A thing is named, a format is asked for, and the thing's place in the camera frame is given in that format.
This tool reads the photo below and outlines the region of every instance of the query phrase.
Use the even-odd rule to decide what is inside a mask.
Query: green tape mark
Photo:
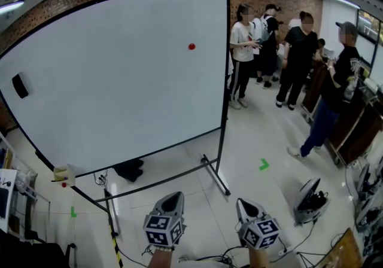
[[[263,171],[270,166],[269,163],[265,159],[261,159],[261,161],[262,161],[263,165],[259,167],[260,171]]]
[[[72,218],[76,218],[77,217],[77,214],[75,214],[75,212],[74,212],[74,206],[71,206],[71,217]]]

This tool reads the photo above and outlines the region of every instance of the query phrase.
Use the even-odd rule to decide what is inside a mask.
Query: black pants
[[[277,101],[284,102],[286,100],[288,90],[291,86],[293,86],[288,96],[287,103],[295,105],[308,73],[309,66],[306,67],[305,65],[295,65],[295,63],[289,63],[287,68],[284,69],[282,73],[283,82],[281,82],[281,88],[279,89],[278,96],[276,97]]]
[[[238,62],[233,61],[234,70],[232,74],[232,80],[230,82],[230,101],[235,100],[234,96],[239,89],[239,98],[245,96],[246,86],[249,82],[251,66],[253,61],[250,62]]]

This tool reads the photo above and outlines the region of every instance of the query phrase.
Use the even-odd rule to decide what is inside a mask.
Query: whiteboard frame
[[[98,4],[100,2],[105,2],[105,1],[108,1],[108,0],[91,0],[91,1],[88,1],[88,2],[85,2],[83,4],[80,4],[76,7],[73,7],[73,8],[70,8],[69,10],[66,10],[65,12],[62,12],[44,22],[42,22],[40,25],[38,25],[37,27],[33,28],[31,31],[29,31],[28,33],[24,34],[23,36],[21,36],[17,41],[15,41],[14,43],[12,43],[8,48],[6,48],[1,54],[0,54],[0,60],[9,52],[11,51],[14,47],[16,47],[18,44],[20,44],[23,40],[25,40],[26,38],[30,37],[31,35],[33,35],[34,33],[38,32],[40,29],[46,27],[47,25],[55,22],[56,20],[59,20],[61,19],[62,17],[65,17],[69,14],[72,14],[76,11],[79,11],[79,10],[82,10],[83,8],[87,8],[87,7],[90,7],[92,5],[95,5],[95,4]],[[227,0],[227,39],[226,39],[226,67],[225,67],[225,76],[227,76],[227,71],[228,71],[228,67],[227,67],[227,64],[228,64],[228,61],[229,61],[229,48],[230,48],[230,44],[229,44],[229,38],[230,38],[230,0]],[[156,150],[152,153],[148,153],[148,154],[145,154],[143,156],[139,156],[139,157],[135,157],[134,159],[132,160],[135,160],[135,159],[140,159],[140,158],[143,158],[145,156],[150,156],[152,154],[155,154],[155,153],[158,153],[158,152],[161,152],[163,150],[167,150],[169,148],[172,148],[172,147],[175,147],[177,145],[180,145],[180,144],[183,144],[185,142],[188,142],[188,141],[191,141],[193,139],[196,139],[196,138],[199,138],[203,135],[206,135],[206,134],[209,134],[209,133],[212,133],[216,130],[221,130],[220,132],[220,141],[219,141],[219,144],[218,144],[218,156],[217,158],[215,159],[212,159],[211,161],[208,160],[208,158],[204,155],[204,158],[201,160],[202,164],[199,165],[198,167],[195,167],[193,169],[190,169],[186,172],[183,172],[183,173],[180,173],[178,175],[175,175],[173,176],[172,178],[168,178],[168,179],[165,179],[165,180],[162,180],[162,181],[159,181],[159,182],[156,182],[154,184],[151,184],[151,185],[148,185],[146,187],[142,187],[142,188],[138,188],[136,190],[132,190],[132,191],[129,191],[127,193],[122,193],[122,194],[119,194],[119,195],[116,195],[116,196],[112,196],[110,195],[109,198],[104,198],[104,199],[98,199],[98,200],[93,200],[91,199],[88,195],[84,194],[81,190],[79,190],[76,186],[73,187],[73,189],[79,193],[80,195],[82,195],[83,197],[85,197],[87,200],[89,200],[90,202],[92,202],[94,205],[98,206],[99,208],[103,209],[104,211],[107,211],[105,210],[105,208],[103,206],[101,206],[98,202],[102,202],[102,201],[106,201],[107,202],[107,199],[114,199],[116,197],[121,197],[121,196],[125,196],[127,194],[132,194],[132,193],[135,193],[135,192],[138,192],[138,191],[141,191],[141,190],[145,190],[145,189],[148,189],[148,188],[151,188],[151,187],[154,187],[156,185],[160,185],[160,184],[163,184],[165,182],[168,182],[168,181],[171,181],[173,179],[176,179],[176,178],[179,178],[183,175],[187,175],[193,171],[196,171],[200,168],[203,168],[203,167],[210,167],[211,170],[213,171],[213,173],[215,174],[214,179],[216,180],[216,182],[218,183],[218,185],[221,187],[221,189],[224,191],[224,193],[226,195],[229,195],[230,194],[230,191],[229,189],[226,187],[224,181],[219,177],[218,175],[218,170],[219,170],[219,167],[220,167],[220,160],[221,160],[221,155],[222,155],[222,149],[223,149],[223,141],[224,141],[224,134],[225,134],[225,129],[226,129],[226,120],[227,120],[227,109],[228,109],[228,106],[229,106],[229,94],[228,94],[228,91],[226,89],[226,77],[224,79],[224,84],[223,84],[223,107],[222,107],[222,116],[221,116],[221,125],[220,127],[216,128],[216,129],[213,129],[213,130],[210,130],[210,131],[206,131],[205,133],[203,134],[200,134],[200,135],[197,135],[193,138],[190,138],[190,139],[186,139],[182,142],[179,142],[177,144],[173,144],[173,145],[170,145],[166,148],[162,148],[162,149],[159,149],[159,150]],[[52,163],[49,162],[49,160],[41,153],[41,151],[36,147],[36,145],[32,142],[32,140],[28,137],[28,135],[26,134],[26,132],[23,130],[22,126],[19,124],[19,122],[17,121],[16,117],[14,116],[14,114],[12,113],[12,110],[10,109],[10,107],[8,106],[7,104],[7,101],[5,100],[1,90],[0,90],[0,97],[3,99],[4,101],[4,104],[5,106],[7,107],[7,109],[9,110],[13,120],[16,122],[17,126],[20,128],[20,130],[23,132],[23,134],[25,135],[25,137],[28,139],[28,141],[32,144],[32,146],[36,149],[36,155],[38,156],[38,158],[48,167],[50,168],[52,171],[54,169],[54,166],[52,165]],[[81,177],[81,176],[85,176],[85,175],[89,175],[89,174],[93,174],[95,172],[99,172],[99,171],[102,171],[102,170],[105,170],[105,169],[109,169],[109,168],[112,168],[114,166],[117,166],[119,164],[116,164],[116,165],[110,165],[110,166],[107,166],[107,167],[103,167],[101,169],[97,169],[97,170],[93,170],[91,172],[87,172],[87,173],[82,173],[80,175],[77,175],[76,177]]]

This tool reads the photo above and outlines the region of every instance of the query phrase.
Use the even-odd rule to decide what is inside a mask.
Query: white tiled floor
[[[178,256],[199,258],[222,254],[226,249],[239,245],[235,226],[238,222],[235,202],[243,197],[259,202],[276,218],[283,230],[282,239],[288,246],[295,246],[308,235],[311,225],[294,226],[291,206],[301,186],[309,179],[321,178],[320,190],[329,193],[329,209],[317,222],[312,236],[299,247],[299,251],[326,253],[330,242],[338,233],[353,226],[353,205],[344,186],[344,168],[338,169],[325,148],[312,152],[304,163],[292,159],[286,152],[289,145],[299,146],[307,137],[309,126],[301,115],[300,107],[293,112],[275,106],[278,88],[263,90],[250,79],[247,89],[249,107],[239,111],[229,110],[221,170],[226,178],[231,196],[226,197],[206,169],[166,184],[121,197],[114,201],[117,210],[120,249],[130,258],[148,264],[150,256],[141,253],[147,246],[142,224],[144,216],[163,196],[182,191],[185,195],[185,235],[175,251]],[[118,267],[109,233],[106,213],[83,199],[70,188],[61,188],[51,181],[51,172],[34,154],[31,144],[15,130],[8,140],[19,154],[39,173],[37,190],[51,200],[50,222],[48,206],[43,201],[37,205],[33,227],[48,241],[56,241],[65,249],[74,242],[78,246],[77,267]],[[128,183],[110,169],[108,189],[112,194],[130,191],[161,179],[191,169],[200,163],[202,154],[213,159],[217,155],[219,132],[179,145],[175,148],[144,159],[144,175],[135,184]],[[270,167],[260,171],[261,159]],[[358,173],[349,170],[348,180]],[[93,175],[77,179],[77,186],[94,199],[103,197],[103,189],[94,182]],[[77,216],[71,217],[71,206]],[[282,249],[279,243],[268,251],[271,259],[278,258]],[[247,251],[233,250],[238,267],[248,264]],[[139,267],[123,257],[127,267]],[[275,267],[302,266],[293,254]]]

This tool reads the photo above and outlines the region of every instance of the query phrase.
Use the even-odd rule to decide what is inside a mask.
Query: white wall
[[[356,24],[357,9],[335,0],[323,0],[322,24],[320,38],[326,41],[326,48],[332,49],[338,56],[343,45],[338,40],[338,27],[336,22],[352,22]]]
[[[380,44],[378,45],[378,49],[376,51],[370,79],[377,85],[381,86],[383,84],[383,46]]]

